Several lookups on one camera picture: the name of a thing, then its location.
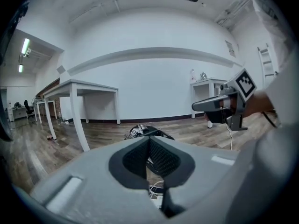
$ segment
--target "ceiling light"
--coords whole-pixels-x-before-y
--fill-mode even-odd
[[[25,38],[24,44],[23,44],[23,48],[22,48],[22,54],[25,54],[27,51],[27,47],[29,45],[29,39]]]
[[[23,72],[23,65],[19,65],[19,72],[20,72],[20,73]]]

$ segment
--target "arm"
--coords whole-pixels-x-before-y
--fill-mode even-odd
[[[244,117],[251,114],[273,110],[273,105],[265,91],[257,91],[246,103]]]

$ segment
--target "desk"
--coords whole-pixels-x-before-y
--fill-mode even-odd
[[[55,107],[55,100],[49,100],[48,103],[50,103],[50,102],[52,102],[53,105],[54,105],[55,118],[57,119],[56,107]],[[36,111],[37,111],[37,115],[38,115],[40,124],[42,124],[42,119],[41,119],[41,113],[40,113],[40,111],[39,111],[39,105],[40,105],[40,104],[44,104],[44,103],[45,103],[44,101],[38,101],[38,102],[34,102],[34,103],[33,103],[34,115],[35,115],[35,117],[36,117]]]
[[[219,79],[215,79],[215,78],[209,78],[209,79],[205,79],[205,80],[200,80],[197,81],[193,84],[191,84],[191,106],[194,102],[197,102],[198,100],[194,100],[195,98],[195,87],[200,86],[200,85],[209,85],[209,97],[213,97],[215,96],[215,88],[219,88],[220,85],[224,82],[227,82],[226,80],[219,80]],[[195,118],[195,111],[192,109],[191,107],[191,118],[194,119]],[[211,121],[208,121],[208,125],[209,128],[213,127],[213,124]]]
[[[89,120],[87,117],[87,112],[86,112],[85,96],[93,95],[95,93],[99,93],[102,91],[114,93],[115,115],[116,115],[116,119],[117,119],[117,124],[120,124],[121,120],[119,118],[119,108],[118,108],[118,88],[70,79],[70,80],[67,80],[67,81],[53,87],[52,89],[46,91],[43,95],[44,95],[44,101],[45,101],[47,120],[49,123],[49,127],[51,130],[53,139],[56,139],[56,135],[55,135],[55,132],[53,129],[50,112],[49,112],[49,106],[48,106],[49,98],[55,99],[58,97],[70,97],[71,98],[71,112],[73,115],[74,125],[75,125],[75,129],[76,129],[80,144],[84,151],[90,150],[90,148],[87,144],[86,137],[84,135],[82,124],[81,124],[77,96],[83,97],[83,107],[84,107],[84,112],[85,112],[85,118],[86,118],[86,122],[89,123]]]
[[[23,118],[23,117],[27,117],[28,118],[28,115],[27,115],[27,111],[26,111],[26,107],[22,106],[20,108],[12,108],[12,118],[14,121],[15,119],[19,119],[19,118]]]

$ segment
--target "ladder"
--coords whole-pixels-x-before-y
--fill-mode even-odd
[[[266,49],[260,49],[259,47],[257,47],[258,54],[260,56],[260,60],[262,64],[262,69],[263,69],[264,88],[266,88],[274,80],[275,76],[278,74],[273,68],[269,46],[267,43],[266,45],[267,45]]]

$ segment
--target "cable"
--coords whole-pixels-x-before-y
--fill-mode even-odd
[[[152,198],[153,197],[153,195],[161,195],[161,194],[159,194],[159,193],[155,193],[155,192],[153,192],[152,191],[152,189],[154,188],[154,187],[156,187],[156,188],[161,188],[161,187],[157,187],[156,185],[158,184],[158,183],[161,183],[161,182],[164,182],[164,180],[162,180],[162,181],[158,181],[158,182],[156,182],[153,186],[151,186],[151,188],[149,189],[149,192],[151,193],[150,194],[150,198]]]
[[[230,135],[230,137],[232,138],[231,139],[231,142],[230,142],[230,150],[232,151],[233,150],[233,136],[232,136],[232,131],[228,128],[228,125],[227,124],[225,124],[226,125],[226,128],[228,129],[228,131],[229,131],[229,135]]]
[[[268,115],[266,115],[265,112],[262,112],[262,114],[274,128],[277,128],[277,126],[272,122],[272,120],[268,117]]]

